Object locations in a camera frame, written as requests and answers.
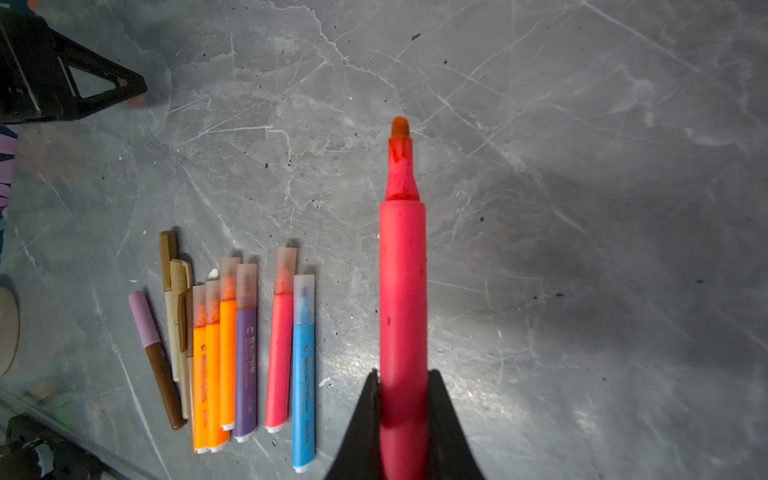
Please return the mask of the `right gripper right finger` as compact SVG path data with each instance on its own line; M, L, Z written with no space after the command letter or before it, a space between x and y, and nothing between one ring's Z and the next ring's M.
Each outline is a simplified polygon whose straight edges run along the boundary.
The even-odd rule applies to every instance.
M484 479L438 370L428 372L428 479Z

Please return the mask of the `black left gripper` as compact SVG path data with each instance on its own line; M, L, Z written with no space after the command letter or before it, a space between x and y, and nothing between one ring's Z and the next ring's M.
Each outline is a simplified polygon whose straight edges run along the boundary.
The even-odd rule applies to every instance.
M75 71L112 88L84 96ZM142 75L53 32L38 16L1 9L3 124L88 117L146 92Z

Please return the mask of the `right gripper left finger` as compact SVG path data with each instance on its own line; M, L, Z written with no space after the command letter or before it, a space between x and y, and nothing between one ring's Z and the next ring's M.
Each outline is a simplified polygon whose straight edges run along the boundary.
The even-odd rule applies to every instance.
M373 369L366 377L336 458L325 476L331 479L381 479L381 387Z

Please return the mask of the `blue highlighter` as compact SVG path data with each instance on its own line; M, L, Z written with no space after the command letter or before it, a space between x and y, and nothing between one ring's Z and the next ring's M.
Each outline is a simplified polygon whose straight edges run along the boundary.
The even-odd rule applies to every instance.
M315 457L315 276L294 277L292 466L303 473Z

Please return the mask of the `pink highlighter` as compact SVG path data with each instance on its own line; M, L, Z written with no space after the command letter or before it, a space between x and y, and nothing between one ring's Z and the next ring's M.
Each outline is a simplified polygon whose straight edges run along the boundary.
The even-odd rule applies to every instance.
M280 247L276 257L265 411L269 433L280 431L288 418L297 253L295 247Z
M426 208L408 120L392 122L380 207L380 450L387 479L424 479L428 451Z

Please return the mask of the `gold brown pen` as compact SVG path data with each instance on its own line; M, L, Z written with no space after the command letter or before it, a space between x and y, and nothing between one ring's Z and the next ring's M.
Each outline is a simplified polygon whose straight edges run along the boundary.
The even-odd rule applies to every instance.
M170 292L172 288L171 261L178 258L178 241L174 230L163 231L159 234L159 251L163 291Z

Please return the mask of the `beige pen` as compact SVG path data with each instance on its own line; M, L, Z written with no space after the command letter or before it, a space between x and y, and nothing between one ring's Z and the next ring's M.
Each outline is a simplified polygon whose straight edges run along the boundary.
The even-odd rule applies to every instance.
M183 418L193 417L191 400L190 333L188 327L191 266L184 260L171 261L172 288L165 293L166 315L169 329L169 350L173 380L178 384Z

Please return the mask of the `pink cap brown pen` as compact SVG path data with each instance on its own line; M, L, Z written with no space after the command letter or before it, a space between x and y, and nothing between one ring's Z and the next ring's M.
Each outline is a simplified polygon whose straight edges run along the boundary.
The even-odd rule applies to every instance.
M186 424L182 415L181 399L148 299L143 291L136 290L129 295L128 301L170 426L173 430L180 430Z

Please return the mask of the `purple highlighter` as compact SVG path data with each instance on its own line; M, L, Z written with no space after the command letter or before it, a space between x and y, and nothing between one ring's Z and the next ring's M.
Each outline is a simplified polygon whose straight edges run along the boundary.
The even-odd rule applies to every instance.
M258 265L236 269L236 360L234 439L246 442L257 424Z

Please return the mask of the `orange highlighter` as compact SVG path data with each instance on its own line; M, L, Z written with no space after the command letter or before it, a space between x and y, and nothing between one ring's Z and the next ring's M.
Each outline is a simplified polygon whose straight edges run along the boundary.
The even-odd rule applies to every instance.
M219 452L229 441L230 434L222 427L221 380L220 380L220 281L209 280L205 284L207 398L208 398L208 447L211 453Z
M208 446L208 394L207 394L207 315L206 287L195 285L193 296L193 410L194 410L194 440L193 448L196 454L202 455L209 451Z
M225 431L235 426L237 268L241 262L240 257L225 257L220 265L220 419Z

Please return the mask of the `round beige clock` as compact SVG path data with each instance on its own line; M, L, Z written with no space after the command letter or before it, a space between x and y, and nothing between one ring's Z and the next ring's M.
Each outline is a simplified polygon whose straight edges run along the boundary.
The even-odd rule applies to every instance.
M0 376L10 369L19 343L20 320L18 303L13 292L0 288Z

